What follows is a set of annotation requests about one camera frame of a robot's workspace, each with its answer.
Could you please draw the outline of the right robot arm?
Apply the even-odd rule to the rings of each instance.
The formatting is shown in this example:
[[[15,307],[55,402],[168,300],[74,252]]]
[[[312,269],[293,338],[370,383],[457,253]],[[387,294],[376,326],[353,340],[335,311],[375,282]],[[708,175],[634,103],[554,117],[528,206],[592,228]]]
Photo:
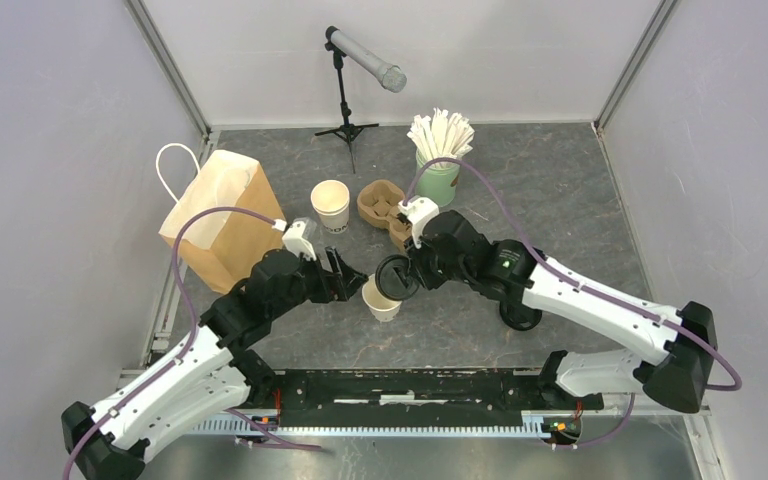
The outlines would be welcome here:
[[[620,349],[560,350],[543,365],[540,400],[562,408],[574,398],[644,394],[682,413],[700,411],[717,349],[712,311],[695,301],[677,308],[648,302],[574,273],[519,240],[489,241],[456,211],[443,212],[405,242],[402,255],[375,274],[382,294],[407,300],[419,289],[460,282],[498,304],[510,328],[535,328],[544,313],[603,335]]]

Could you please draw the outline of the black plastic cup lid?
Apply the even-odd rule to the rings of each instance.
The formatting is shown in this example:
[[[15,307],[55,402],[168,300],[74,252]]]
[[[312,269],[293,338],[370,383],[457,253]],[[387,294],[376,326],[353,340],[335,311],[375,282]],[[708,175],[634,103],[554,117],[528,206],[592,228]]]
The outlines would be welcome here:
[[[393,301],[405,301],[419,289],[411,273],[410,260],[404,255],[385,257],[376,269],[375,283],[378,291]]]

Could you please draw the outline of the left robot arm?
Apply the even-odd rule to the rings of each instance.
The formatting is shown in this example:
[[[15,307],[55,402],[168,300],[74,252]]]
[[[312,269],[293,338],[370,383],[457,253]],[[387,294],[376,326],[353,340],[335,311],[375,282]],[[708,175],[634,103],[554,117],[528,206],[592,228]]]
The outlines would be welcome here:
[[[367,283],[332,247],[329,265],[271,250],[204,312],[195,331],[118,392],[61,415],[67,471],[87,479],[136,479],[205,419],[246,403],[266,405],[275,374],[252,349],[279,317],[305,303],[345,302]]]

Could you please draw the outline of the white paper cup printed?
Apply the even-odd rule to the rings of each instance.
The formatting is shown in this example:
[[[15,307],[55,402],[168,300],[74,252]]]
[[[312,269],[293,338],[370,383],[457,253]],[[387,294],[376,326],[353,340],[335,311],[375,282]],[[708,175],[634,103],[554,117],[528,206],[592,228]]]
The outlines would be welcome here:
[[[312,207],[321,225],[332,234],[341,234],[347,229],[350,200],[349,188],[338,180],[322,181],[310,193]]]

